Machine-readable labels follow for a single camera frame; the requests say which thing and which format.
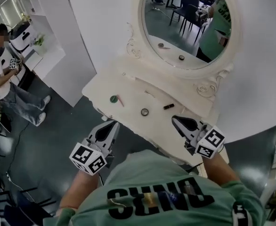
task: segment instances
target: person in green t-shirt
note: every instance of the person in green t-shirt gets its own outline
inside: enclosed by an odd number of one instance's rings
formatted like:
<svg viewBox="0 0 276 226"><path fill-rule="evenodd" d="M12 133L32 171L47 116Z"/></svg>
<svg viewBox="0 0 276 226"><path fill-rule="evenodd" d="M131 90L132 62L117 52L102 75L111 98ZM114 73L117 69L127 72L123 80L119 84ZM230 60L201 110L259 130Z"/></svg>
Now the person in green t-shirt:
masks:
<svg viewBox="0 0 276 226"><path fill-rule="evenodd" d="M220 154L203 158L208 179L145 150L116 166L105 185L78 172L44 226L262 226L263 207Z"/></svg>
<svg viewBox="0 0 276 226"><path fill-rule="evenodd" d="M225 0L215 1L209 8L208 18L213 19L200 39L196 57L210 63L221 54L227 44L219 40L217 30L224 33L226 38L231 33L231 17Z"/></svg>

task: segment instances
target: ornate mirror frame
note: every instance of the ornate mirror frame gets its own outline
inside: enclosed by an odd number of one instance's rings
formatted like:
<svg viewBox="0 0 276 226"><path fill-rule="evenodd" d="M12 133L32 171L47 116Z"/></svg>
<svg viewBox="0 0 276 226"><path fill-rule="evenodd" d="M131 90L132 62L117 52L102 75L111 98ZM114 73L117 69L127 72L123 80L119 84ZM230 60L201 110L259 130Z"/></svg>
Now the ornate mirror frame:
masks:
<svg viewBox="0 0 276 226"><path fill-rule="evenodd" d="M199 94L204 97L213 96L218 90L220 79L225 78L233 69L232 61L242 44L241 13L237 0L225 1L231 14L231 37L222 54L209 66L195 70L177 68L164 61L155 52L145 31L145 0L132 0L132 21L129 23L132 34L127 45L127 52L136 59L148 62L153 69L164 71L179 78L197 80L195 84L200 92Z"/></svg>

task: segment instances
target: window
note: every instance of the window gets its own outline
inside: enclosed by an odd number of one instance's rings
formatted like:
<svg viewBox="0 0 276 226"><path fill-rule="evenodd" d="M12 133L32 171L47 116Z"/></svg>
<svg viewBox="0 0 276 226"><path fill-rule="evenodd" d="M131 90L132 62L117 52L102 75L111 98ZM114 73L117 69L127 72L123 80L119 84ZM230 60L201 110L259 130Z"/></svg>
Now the window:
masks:
<svg viewBox="0 0 276 226"><path fill-rule="evenodd" d="M5 0L0 5L0 24L16 26L22 20L20 8L16 0Z"/></svg>

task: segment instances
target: round mirror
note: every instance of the round mirror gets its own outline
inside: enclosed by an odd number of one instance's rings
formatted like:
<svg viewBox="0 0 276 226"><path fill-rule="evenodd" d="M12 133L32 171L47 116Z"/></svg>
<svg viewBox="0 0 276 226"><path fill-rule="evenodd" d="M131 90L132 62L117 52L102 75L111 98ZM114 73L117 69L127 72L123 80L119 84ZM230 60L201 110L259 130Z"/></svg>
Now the round mirror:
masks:
<svg viewBox="0 0 276 226"><path fill-rule="evenodd" d="M177 68L208 66L230 39L231 17L225 0L145 0L143 12L152 48Z"/></svg>

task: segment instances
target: white vanity table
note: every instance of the white vanity table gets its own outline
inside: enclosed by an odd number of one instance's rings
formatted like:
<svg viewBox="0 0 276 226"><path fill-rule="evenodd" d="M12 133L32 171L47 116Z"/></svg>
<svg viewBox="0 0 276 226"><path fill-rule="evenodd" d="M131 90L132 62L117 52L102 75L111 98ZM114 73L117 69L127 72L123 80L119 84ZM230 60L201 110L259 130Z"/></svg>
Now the white vanity table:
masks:
<svg viewBox="0 0 276 226"><path fill-rule="evenodd" d="M185 139L179 135L171 123L172 116L176 114L192 118L196 118L196 115L162 90L140 79L128 77L122 72L123 66L128 65L143 66L141 62L129 56L121 57L110 68L98 73L82 90L83 95L88 97L93 102L93 106L103 115L119 121L151 142L176 163L186 163L191 166L202 163L200 155L192 156L185 149ZM124 107L120 102L115 104L110 102L110 97L117 94ZM163 110L163 107L169 104L174 104L175 107ZM149 110L148 116L141 116L143 108ZM218 113L211 110L204 121L213 125L217 119ZM229 162L225 148L221 151L221 155L225 161ZM206 172L203 166L198 169L205 177Z"/></svg>
<svg viewBox="0 0 276 226"><path fill-rule="evenodd" d="M100 113L130 128L174 162L199 165L201 156L187 151L185 138L174 128L171 118L180 115L216 124L219 112L214 107L215 94L221 79L233 69L232 60L241 38L236 0L226 0L231 15L234 15L231 17L231 38L224 52L211 64L150 36L145 29L146 0L132 1L129 41L125 45L127 54L101 70L82 93ZM169 49L158 48L159 43ZM114 95L120 97L124 106L120 102L110 102ZM163 107L169 104L175 106L164 110ZM141 115L143 108L149 110L148 116ZM229 162L225 148L220 153ZM198 169L205 177L203 166Z"/></svg>

